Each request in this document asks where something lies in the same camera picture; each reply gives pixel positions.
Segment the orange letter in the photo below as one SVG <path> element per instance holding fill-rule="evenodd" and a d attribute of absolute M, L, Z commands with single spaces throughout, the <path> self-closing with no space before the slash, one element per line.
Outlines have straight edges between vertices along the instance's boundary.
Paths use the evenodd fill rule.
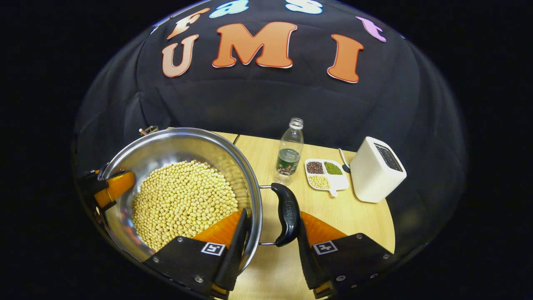
<path fill-rule="evenodd" d="M 365 47 L 358 41 L 340 34 L 332 34 L 332 38 L 337 41 L 337 55 L 333 66 L 328 68 L 328 74 L 333 78 L 357 83 L 357 54 Z"/>
<path fill-rule="evenodd" d="M 192 15 L 190 15 L 188 17 L 185 17 L 185 18 L 179 20 L 178 22 L 176 22 L 176 27 L 174 27 L 174 31 L 168 36 L 167 40 L 170 40 L 171 38 L 175 37 L 176 35 L 184 32 L 187 29 L 189 29 L 189 26 L 187 26 L 187 24 L 192 24 L 192 23 L 196 22 L 196 20 L 198 20 L 198 18 L 200 18 L 200 14 L 204 13 L 204 12 L 206 12 L 208 10 L 209 10 L 209 8 L 202 9 L 201 11 L 197 11 L 197 12 L 193 13 Z"/>
<path fill-rule="evenodd" d="M 231 56 L 231 49 L 239 56 L 244 65 L 248 65 L 255 54 L 263 47 L 263 53 L 255 61 L 263 67 L 290 68 L 293 61 L 289 59 L 290 34 L 298 27 L 292 23 L 271 22 L 265 25 L 255 36 L 242 24 L 229 24 L 220 27 L 219 56 L 213 61 L 213 67 L 231 67 L 237 60 Z"/>
<path fill-rule="evenodd" d="M 174 59 L 174 49 L 176 49 L 177 43 L 170 44 L 163 49 L 163 74 L 168 77 L 176 77 L 185 73 L 185 71 L 189 69 L 192 60 L 192 46 L 197 38 L 198 35 L 195 34 L 186 37 L 181 41 L 181 44 L 183 45 L 183 59 L 179 66 L 174 66 L 172 63 Z"/>

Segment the pot handle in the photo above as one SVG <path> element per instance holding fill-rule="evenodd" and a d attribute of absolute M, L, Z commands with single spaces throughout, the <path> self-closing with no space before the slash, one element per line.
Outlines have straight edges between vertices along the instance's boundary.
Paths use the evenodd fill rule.
<path fill-rule="evenodd" d="M 293 191 L 288 187 L 272 183 L 271 185 L 262 185 L 259 188 L 270 188 L 277 195 L 279 199 L 278 216 L 281 222 L 281 234 L 273 243 L 259 243 L 260 245 L 276 245 L 277 247 L 284 246 L 292 242 L 297 236 L 300 229 L 300 207 L 298 201 L 294 196 Z"/>

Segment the wooden table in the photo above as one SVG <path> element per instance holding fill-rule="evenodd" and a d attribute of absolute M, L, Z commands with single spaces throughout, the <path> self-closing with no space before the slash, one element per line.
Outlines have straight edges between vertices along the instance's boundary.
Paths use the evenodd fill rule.
<path fill-rule="evenodd" d="M 231 142 L 237 137 L 230 133 L 216 133 Z M 239 136 L 235 143 L 252 166 L 260 185 L 274 182 L 278 143 L 278 140 L 251 136 Z M 344 156 L 350 162 L 355 152 L 344 151 Z M 365 203 L 358 200 L 349 174 L 350 186 L 346 190 L 338 191 L 336 198 L 328 191 L 314 190 L 305 177 L 303 162 L 306 159 L 329 159 L 343 164 L 337 149 L 304 145 L 300 165 L 292 182 L 287 185 L 298 199 L 300 210 L 347 235 L 364 233 L 394 253 L 394 226 L 387 201 Z M 278 198 L 271 190 L 261 190 L 261 198 L 263 230 L 260 241 L 272 242 L 281 232 Z M 312 290 L 309 290 L 305 283 L 297 241 L 280 248 L 258 246 L 251 263 L 237 278 L 229 299 L 314 299 Z"/>

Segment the white tray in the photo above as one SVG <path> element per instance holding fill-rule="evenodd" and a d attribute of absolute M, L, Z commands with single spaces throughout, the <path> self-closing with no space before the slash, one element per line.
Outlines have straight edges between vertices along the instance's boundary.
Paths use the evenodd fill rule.
<path fill-rule="evenodd" d="M 307 172 L 307 163 L 313 162 L 313 161 L 316 161 L 316 162 L 319 162 L 319 163 L 322 164 L 322 171 L 324 173 L 322 173 L 322 174 L 311 174 L 311 173 Z M 328 171 L 326 170 L 326 166 L 324 165 L 325 162 L 329 162 L 329 163 L 332 163 L 332 164 L 336 165 L 341 170 L 342 175 L 329 174 Z M 308 160 L 305 161 L 304 168 L 305 168 L 305 175 L 307 176 L 307 182 L 309 183 L 309 185 L 312 188 L 314 188 L 315 190 L 329 191 L 333 197 L 337 197 L 338 196 L 337 191 L 345 190 L 350 185 L 348 183 L 348 178 L 346 177 L 346 173 L 342 169 L 342 166 L 336 161 L 320 160 L 320 159 L 308 159 Z M 329 181 L 329 189 L 317 188 L 317 187 L 313 186 L 311 184 L 311 181 L 309 180 L 310 176 L 324 176 L 324 177 L 326 177 L 328 179 L 328 181 Z"/>

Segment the letter m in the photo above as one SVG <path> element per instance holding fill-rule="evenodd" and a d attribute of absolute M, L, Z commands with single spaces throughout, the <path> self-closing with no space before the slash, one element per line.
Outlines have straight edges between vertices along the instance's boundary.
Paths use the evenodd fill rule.
<path fill-rule="evenodd" d="M 255 36 L 252 36 L 243 24 L 229 24 L 220 27 L 219 56 L 213 61 L 213 67 L 234 66 L 237 60 L 231 56 L 235 49 L 240 61 L 248 65 L 262 47 L 263 51 L 255 61 L 263 67 L 290 68 L 293 61 L 289 59 L 290 34 L 297 26 L 286 22 L 266 24 Z"/>

